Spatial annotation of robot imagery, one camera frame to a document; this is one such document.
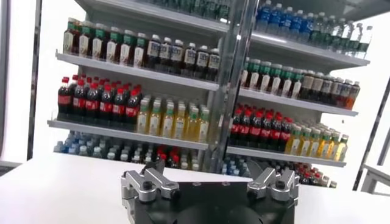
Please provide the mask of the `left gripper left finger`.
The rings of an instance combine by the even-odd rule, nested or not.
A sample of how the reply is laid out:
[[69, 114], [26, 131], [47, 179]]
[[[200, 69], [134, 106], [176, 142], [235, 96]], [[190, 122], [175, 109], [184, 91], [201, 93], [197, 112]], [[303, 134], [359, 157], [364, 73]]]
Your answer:
[[166, 178], [163, 175], [164, 168], [163, 162], [159, 161], [146, 164], [140, 173], [136, 170], [125, 171], [121, 175], [122, 199], [137, 198], [142, 203], [152, 203], [159, 192], [164, 199], [178, 200], [179, 183]]

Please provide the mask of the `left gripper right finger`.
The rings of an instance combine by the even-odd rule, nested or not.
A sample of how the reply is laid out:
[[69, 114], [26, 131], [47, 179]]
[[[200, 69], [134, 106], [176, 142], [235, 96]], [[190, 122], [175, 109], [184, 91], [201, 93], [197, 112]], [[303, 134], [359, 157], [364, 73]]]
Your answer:
[[298, 202], [299, 176], [295, 171], [286, 169], [278, 174], [274, 168], [262, 169], [254, 160], [248, 160], [247, 168], [252, 181], [247, 183], [247, 196], [255, 201], [270, 196], [273, 200]]

